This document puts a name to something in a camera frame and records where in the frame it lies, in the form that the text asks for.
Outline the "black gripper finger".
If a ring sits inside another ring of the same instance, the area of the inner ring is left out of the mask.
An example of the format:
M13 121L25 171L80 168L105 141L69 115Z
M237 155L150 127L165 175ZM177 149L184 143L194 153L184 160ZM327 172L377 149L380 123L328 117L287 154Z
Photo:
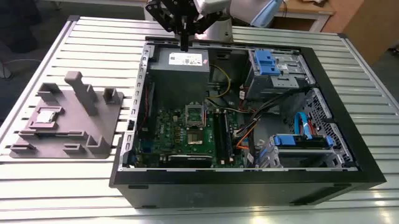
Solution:
M178 37L180 50L184 51L184 32L181 23L181 4L178 0L148 0L145 10L166 32Z
M217 11L214 13L206 14L196 21L193 14L184 16L184 52L188 51L188 47L190 45L189 37L194 34L202 34L202 32L216 22L221 15L222 12Z

